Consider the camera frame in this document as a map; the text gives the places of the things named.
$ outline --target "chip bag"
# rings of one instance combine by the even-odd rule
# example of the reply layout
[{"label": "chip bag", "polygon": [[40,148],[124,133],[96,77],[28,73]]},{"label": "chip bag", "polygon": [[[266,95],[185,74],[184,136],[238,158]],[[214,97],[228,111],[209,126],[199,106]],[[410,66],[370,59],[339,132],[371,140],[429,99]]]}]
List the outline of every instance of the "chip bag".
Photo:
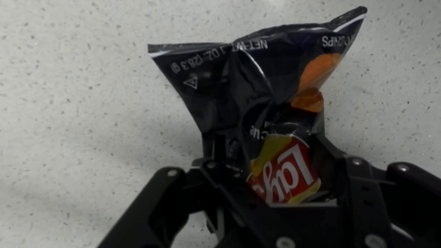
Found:
[{"label": "chip bag", "polygon": [[149,45],[203,133],[226,137],[228,168],[268,204],[300,204],[322,176],[309,137],[324,132],[320,86],[352,46],[367,8],[327,23],[264,29],[233,42]]}]

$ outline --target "red lay's logo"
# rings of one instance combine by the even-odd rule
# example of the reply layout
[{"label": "red lay's logo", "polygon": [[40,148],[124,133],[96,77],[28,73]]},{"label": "red lay's logo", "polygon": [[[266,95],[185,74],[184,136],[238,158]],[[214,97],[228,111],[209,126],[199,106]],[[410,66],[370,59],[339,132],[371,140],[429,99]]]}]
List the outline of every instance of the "red lay's logo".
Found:
[{"label": "red lay's logo", "polygon": [[298,204],[319,191],[322,181],[312,166],[309,147],[304,140],[276,135],[268,136],[265,143],[253,165],[249,184],[268,204]]}]

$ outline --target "speckled surface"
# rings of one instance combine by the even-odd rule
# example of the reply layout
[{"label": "speckled surface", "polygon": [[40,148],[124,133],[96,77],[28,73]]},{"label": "speckled surface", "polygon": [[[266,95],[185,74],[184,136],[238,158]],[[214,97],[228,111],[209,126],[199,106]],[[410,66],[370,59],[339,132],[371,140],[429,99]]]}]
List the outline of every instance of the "speckled surface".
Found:
[{"label": "speckled surface", "polygon": [[[359,4],[368,19],[324,86],[328,136],[441,176],[440,1],[0,1],[0,246],[96,246],[156,169],[200,155],[148,42],[229,41]],[[214,238],[198,216],[178,242]]]}]

